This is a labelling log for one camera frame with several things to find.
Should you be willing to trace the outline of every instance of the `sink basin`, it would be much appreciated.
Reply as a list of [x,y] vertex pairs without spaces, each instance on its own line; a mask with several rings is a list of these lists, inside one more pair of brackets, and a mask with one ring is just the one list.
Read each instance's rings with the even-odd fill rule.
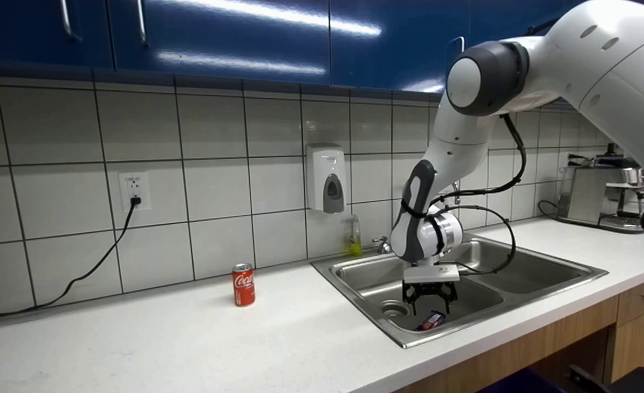
[[[492,270],[502,263],[506,254],[509,245],[469,238],[447,254],[444,261],[460,261],[479,270]],[[513,261],[496,275],[462,275],[457,283],[458,298],[450,304],[445,320],[438,328],[420,330],[420,326],[434,312],[445,312],[445,304],[436,295],[420,297],[414,304],[401,302],[401,275],[406,263],[395,256],[320,260],[315,261],[315,269],[401,346],[434,341],[465,326],[606,272],[562,257],[517,248]]]

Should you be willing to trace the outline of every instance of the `soda can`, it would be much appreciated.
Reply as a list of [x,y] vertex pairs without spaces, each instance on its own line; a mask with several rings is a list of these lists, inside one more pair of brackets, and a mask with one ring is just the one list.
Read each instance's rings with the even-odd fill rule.
[[254,267],[235,263],[231,270],[231,281],[234,281],[234,304],[239,307],[251,306],[255,302]]

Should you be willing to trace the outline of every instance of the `white countertop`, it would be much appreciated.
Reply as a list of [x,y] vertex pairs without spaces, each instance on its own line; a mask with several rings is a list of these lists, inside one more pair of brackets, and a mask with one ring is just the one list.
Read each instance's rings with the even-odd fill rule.
[[0,390],[395,390],[644,281],[644,234],[531,220],[516,236],[610,275],[413,349],[308,263],[259,270],[251,307],[230,280],[65,306],[0,320]]

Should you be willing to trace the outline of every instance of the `blue cabinet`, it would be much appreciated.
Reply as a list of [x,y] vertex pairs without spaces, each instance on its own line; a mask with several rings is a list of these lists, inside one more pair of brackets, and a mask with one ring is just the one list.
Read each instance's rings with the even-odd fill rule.
[[462,0],[330,0],[331,86],[436,91],[469,34]]
[[526,34],[533,26],[562,18],[569,0],[471,0],[469,46]]
[[327,82],[327,0],[109,0],[119,70]]
[[102,0],[0,0],[0,63],[111,67]]

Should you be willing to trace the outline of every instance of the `electrical outlet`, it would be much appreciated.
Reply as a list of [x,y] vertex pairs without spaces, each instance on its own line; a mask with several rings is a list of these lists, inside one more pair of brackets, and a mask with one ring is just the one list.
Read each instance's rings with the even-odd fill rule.
[[151,210],[151,188],[147,172],[122,172],[120,175],[120,190],[122,190],[122,208],[129,211],[132,197],[139,197],[139,210]]

